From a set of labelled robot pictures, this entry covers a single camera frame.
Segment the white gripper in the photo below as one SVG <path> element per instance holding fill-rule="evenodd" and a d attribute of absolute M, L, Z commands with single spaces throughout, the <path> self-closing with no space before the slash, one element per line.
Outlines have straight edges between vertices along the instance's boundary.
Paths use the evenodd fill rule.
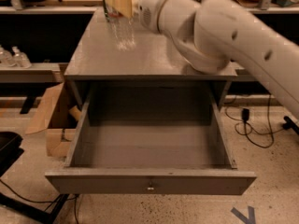
<path fill-rule="evenodd" d="M 138 0 L 139 21 L 142 26 L 155 34 L 162 34 L 160 22 L 162 10 L 167 0 Z M 105 0 L 109 7 L 118 11 L 122 16 L 131 19 L 134 16 L 136 0 Z"/>

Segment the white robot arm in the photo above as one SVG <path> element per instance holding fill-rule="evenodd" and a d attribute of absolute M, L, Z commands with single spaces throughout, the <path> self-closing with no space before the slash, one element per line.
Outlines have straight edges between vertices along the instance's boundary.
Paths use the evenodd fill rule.
<path fill-rule="evenodd" d="M 244 67 L 299 116 L 299 47 L 231 0 L 105 0 L 123 16 L 167 36 L 191 66 L 216 74 L 230 61 Z"/>

